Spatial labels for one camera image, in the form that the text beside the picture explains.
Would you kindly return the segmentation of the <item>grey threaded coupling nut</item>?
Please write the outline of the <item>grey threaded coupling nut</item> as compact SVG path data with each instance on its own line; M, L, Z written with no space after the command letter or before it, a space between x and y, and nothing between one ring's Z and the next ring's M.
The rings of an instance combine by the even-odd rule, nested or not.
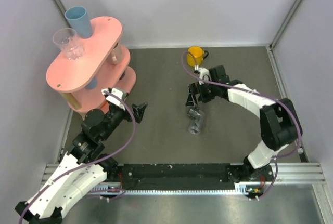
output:
M201 118L202 113L198 107L190 107L187 112L187 116L191 119Z

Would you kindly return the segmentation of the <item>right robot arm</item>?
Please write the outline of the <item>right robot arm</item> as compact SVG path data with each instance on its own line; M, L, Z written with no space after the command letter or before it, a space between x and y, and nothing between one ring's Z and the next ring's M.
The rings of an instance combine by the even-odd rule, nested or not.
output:
M211 69L196 65L194 73L199 81L188 86L185 103L189 108L188 116L193 119L192 132L197 134L201 130L203 112L198 103L208 103L216 97L243 107L260 120L261 141L244 158L241 167L229 171L231 181L259 178L271 159L302 136L302 128L290 99L267 98L239 80L230 80L222 65Z

